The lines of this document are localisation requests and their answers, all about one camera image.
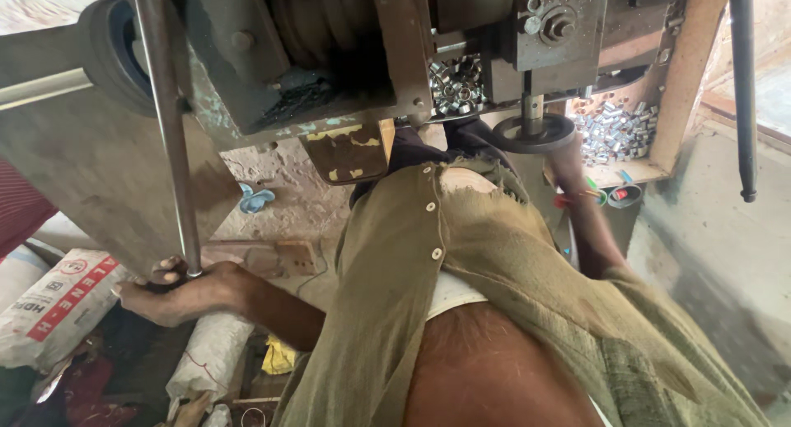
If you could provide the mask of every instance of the pile of metal rings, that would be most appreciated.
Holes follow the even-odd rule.
[[[582,162],[592,167],[646,156],[657,134],[658,113],[658,106],[646,109],[645,102],[629,113],[623,104],[605,101],[596,115],[569,115],[582,134]]]
[[[481,71],[480,55],[431,63],[431,116],[457,117],[482,111],[488,99],[483,96]]]

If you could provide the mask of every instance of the red striped cloth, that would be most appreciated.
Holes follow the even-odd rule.
[[[0,259],[58,211],[8,162],[0,159]]]

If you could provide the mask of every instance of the forearm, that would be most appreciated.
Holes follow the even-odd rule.
[[[598,280],[607,268],[627,266],[596,198],[577,195],[569,203],[569,211],[583,274]]]
[[[313,351],[324,324],[324,312],[271,283],[240,269],[241,292],[230,311],[266,327],[297,351]]]

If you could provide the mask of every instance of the concrete wall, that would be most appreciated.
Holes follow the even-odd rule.
[[[791,156],[759,144],[758,199],[746,204],[732,122],[703,108],[696,119],[676,177],[647,187],[628,259],[768,407],[791,380]]]

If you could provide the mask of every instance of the hand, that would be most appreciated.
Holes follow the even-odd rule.
[[[576,193],[588,189],[588,183],[582,175],[582,155],[580,146],[582,135],[574,136],[574,140],[547,155],[549,166],[555,174],[555,182],[563,192]]]
[[[120,282],[113,292],[121,306],[162,326],[178,326],[214,311],[232,311],[244,297],[245,275],[232,261],[219,261],[203,269],[203,276],[183,280],[187,263],[180,257],[165,259],[153,266],[148,286]],[[152,291],[150,284],[183,284],[165,293]]]

